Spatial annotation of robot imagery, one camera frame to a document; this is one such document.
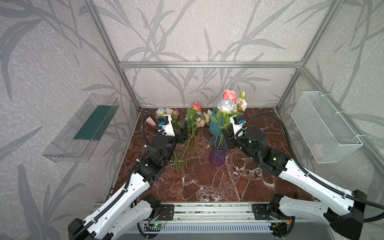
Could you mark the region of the dark pink rose stem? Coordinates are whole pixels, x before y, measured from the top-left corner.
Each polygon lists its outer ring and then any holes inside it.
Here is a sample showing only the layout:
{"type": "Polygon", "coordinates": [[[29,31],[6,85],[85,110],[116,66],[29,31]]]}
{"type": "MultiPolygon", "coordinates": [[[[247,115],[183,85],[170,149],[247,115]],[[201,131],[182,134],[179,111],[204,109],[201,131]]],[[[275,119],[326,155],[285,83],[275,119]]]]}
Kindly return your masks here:
{"type": "Polygon", "coordinates": [[[196,156],[201,163],[200,153],[198,150],[197,143],[197,131],[198,128],[202,128],[205,126],[206,122],[203,118],[202,106],[198,103],[193,103],[191,108],[187,108],[186,111],[186,122],[188,124],[188,140],[186,144],[186,148],[183,152],[183,157],[186,157],[186,168],[188,167],[188,158],[189,158],[189,149],[191,141],[194,141],[196,148],[196,156]]]}

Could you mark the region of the pale pink peony flower stem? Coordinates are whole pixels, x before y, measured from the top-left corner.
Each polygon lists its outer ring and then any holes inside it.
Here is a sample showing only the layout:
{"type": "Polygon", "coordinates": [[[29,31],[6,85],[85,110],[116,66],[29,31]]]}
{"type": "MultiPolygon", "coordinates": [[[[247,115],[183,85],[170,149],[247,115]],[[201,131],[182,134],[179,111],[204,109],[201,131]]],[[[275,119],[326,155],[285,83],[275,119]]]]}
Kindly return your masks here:
{"type": "Polygon", "coordinates": [[[245,92],[241,92],[239,98],[236,99],[237,111],[244,112],[247,109],[248,104],[245,100],[246,96],[247,94],[245,92]]]}

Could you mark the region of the blue white rose stem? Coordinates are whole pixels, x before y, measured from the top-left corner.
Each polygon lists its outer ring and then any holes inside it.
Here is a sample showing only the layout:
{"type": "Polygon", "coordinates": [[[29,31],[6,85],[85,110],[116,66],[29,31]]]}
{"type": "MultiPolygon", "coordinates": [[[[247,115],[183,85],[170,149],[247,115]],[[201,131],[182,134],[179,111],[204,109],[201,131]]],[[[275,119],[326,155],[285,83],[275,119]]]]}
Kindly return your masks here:
{"type": "Polygon", "coordinates": [[[221,115],[223,115],[224,123],[223,123],[223,126],[220,127],[220,129],[221,130],[232,130],[233,131],[233,127],[232,127],[232,124],[230,122],[230,117],[232,117],[232,116],[242,116],[244,114],[244,112],[237,111],[237,104],[236,104],[236,102],[232,102],[232,101],[225,100],[225,99],[220,100],[220,102],[218,103],[217,108],[219,110],[217,112],[217,116],[216,117],[212,117],[213,121],[219,124],[220,119],[222,117],[221,115]]]}

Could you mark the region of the pink rose flower stem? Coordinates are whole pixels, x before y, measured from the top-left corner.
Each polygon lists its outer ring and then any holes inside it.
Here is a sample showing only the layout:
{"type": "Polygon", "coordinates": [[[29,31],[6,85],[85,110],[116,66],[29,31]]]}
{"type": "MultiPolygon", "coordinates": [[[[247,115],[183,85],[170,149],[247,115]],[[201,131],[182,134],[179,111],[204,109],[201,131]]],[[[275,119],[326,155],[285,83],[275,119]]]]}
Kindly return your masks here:
{"type": "Polygon", "coordinates": [[[237,101],[237,94],[234,91],[224,90],[223,99],[229,100],[232,102],[236,102],[237,101]]]}

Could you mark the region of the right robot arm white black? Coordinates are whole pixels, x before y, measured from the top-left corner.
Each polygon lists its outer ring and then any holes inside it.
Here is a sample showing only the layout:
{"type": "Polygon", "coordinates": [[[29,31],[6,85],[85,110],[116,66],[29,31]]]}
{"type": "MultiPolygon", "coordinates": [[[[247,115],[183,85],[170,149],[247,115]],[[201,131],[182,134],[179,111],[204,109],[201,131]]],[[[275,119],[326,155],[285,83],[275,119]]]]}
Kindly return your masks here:
{"type": "Polygon", "coordinates": [[[332,184],[304,168],[297,160],[272,149],[267,137],[258,129],[250,129],[241,137],[230,130],[223,131],[229,149],[239,148],[263,171],[290,182],[318,199],[317,202],[294,200],[276,194],[269,203],[269,215],[277,218],[306,217],[324,223],[339,235],[350,240],[361,237],[363,225],[383,219],[379,214],[365,218],[366,206],[384,206],[367,200],[360,191],[349,191],[332,184]]]}

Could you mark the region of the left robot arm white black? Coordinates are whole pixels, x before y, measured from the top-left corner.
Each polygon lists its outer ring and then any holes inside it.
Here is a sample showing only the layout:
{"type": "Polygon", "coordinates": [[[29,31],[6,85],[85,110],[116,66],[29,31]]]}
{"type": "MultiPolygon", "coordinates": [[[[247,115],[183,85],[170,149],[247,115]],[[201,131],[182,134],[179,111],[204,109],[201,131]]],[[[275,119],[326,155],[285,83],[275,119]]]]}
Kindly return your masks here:
{"type": "Polygon", "coordinates": [[[160,122],[160,132],[132,168],[126,183],[101,207],[85,219],[74,219],[68,226],[71,240],[117,240],[133,226],[159,216],[161,203],[152,195],[135,200],[165,172],[177,144],[188,138],[186,122],[174,133],[172,123],[160,122]]]}

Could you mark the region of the purple blue glass vase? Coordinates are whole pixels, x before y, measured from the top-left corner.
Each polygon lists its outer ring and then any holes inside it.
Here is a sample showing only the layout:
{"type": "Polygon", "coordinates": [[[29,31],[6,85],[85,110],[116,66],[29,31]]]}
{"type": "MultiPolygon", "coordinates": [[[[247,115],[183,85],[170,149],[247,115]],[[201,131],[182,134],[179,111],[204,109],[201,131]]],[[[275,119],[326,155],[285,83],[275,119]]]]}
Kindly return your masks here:
{"type": "Polygon", "coordinates": [[[228,144],[222,135],[213,136],[210,144],[209,162],[214,167],[221,167],[226,163],[228,144]]]}

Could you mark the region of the teal ceramic cylinder vase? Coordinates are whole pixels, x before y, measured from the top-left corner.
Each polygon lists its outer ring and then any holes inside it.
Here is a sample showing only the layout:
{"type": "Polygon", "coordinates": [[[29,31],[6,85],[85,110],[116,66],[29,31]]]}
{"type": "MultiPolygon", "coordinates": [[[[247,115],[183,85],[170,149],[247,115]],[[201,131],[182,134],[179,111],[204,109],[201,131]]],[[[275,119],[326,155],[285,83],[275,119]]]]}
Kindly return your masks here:
{"type": "Polygon", "coordinates": [[[213,136],[216,136],[216,135],[221,135],[222,134],[222,130],[220,129],[220,127],[223,126],[223,123],[224,123],[224,117],[223,115],[221,115],[221,119],[220,119],[220,122],[219,124],[214,122],[212,117],[216,117],[217,116],[217,112],[218,112],[218,108],[214,108],[213,111],[212,111],[212,114],[210,116],[210,127],[209,127],[209,132],[211,133],[211,135],[213,136]]]}

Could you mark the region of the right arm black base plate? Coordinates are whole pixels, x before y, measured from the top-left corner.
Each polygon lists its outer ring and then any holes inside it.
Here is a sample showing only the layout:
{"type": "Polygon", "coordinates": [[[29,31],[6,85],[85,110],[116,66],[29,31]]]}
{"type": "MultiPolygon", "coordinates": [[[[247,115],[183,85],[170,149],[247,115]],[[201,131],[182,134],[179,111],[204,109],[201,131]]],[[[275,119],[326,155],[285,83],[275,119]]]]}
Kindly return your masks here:
{"type": "Polygon", "coordinates": [[[270,214],[268,210],[269,204],[252,204],[252,212],[254,214],[255,220],[279,220],[279,216],[274,217],[270,214]]]}

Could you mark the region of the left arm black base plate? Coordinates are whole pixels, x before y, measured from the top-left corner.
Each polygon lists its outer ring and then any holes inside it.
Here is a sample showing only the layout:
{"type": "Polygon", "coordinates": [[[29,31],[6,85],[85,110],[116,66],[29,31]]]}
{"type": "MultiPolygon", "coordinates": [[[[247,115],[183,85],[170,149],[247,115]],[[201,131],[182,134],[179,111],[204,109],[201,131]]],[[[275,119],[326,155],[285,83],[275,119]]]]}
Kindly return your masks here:
{"type": "Polygon", "coordinates": [[[151,220],[156,221],[172,221],[175,213],[175,205],[161,204],[153,209],[150,215],[151,220]]]}

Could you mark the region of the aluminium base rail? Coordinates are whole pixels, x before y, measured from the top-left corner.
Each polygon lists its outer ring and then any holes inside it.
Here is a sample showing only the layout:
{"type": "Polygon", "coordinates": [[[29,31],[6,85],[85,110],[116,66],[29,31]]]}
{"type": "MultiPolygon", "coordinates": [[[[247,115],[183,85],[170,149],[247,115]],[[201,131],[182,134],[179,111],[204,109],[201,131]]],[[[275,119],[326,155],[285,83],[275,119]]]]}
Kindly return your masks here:
{"type": "Polygon", "coordinates": [[[255,220],[252,212],[252,204],[268,204],[267,202],[213,202],[213,203],[173,203],[175,213],[172,221],[167,223],[207,223],[207,222],[255,222],[255,221],[288,221],[290,217],[295,217],[296,221],[319,222],[328,224],[329,221],[324,217],[328,211],[328,206],[321,202],[311,202],[295,200],[288,197],[282,198],[279,210],[279,220],[255,220]]]}

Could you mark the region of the horizontal aluminium frame bar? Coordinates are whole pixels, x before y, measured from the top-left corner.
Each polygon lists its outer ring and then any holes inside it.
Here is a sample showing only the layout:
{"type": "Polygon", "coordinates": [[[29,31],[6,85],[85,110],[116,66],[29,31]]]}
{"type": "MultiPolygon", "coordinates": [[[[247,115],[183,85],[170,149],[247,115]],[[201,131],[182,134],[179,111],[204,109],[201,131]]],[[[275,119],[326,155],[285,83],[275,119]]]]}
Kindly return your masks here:
{"type": "Polygon", "coordinates": [[[298,69],[301,62],[120,62],[121,69],[132,68],[287,68],[298,69]]]}

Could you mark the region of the clear plastic wall shelf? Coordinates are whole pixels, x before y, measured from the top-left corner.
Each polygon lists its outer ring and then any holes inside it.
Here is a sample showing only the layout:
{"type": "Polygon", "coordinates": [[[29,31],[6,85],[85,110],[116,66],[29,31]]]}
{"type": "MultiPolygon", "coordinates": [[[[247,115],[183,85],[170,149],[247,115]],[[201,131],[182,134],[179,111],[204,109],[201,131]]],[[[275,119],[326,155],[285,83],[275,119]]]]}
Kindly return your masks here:
{"type": "Polygon", "coordinates": [[[90,94],[42,155],[54,163],[86,163],[120,107],[119,99],[90,94]]]}

